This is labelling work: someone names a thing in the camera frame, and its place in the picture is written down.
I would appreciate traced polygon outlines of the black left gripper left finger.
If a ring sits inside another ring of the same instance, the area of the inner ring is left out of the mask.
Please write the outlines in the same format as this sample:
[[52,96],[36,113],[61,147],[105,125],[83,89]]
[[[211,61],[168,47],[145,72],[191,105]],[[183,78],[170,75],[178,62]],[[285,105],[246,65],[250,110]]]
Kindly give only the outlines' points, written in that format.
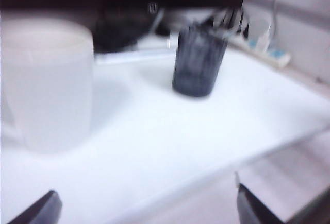
[[61,210],[59,194],[50,190],[9,223],[58,223]]

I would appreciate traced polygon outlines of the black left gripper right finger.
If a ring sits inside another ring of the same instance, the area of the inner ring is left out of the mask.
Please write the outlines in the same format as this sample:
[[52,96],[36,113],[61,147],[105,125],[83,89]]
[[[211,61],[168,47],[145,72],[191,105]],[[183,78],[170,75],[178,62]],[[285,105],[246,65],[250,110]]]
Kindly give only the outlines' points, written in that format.
[[283,224],[283,222],[242,183],[239,183],[238,186],[236,203],[240,223]]

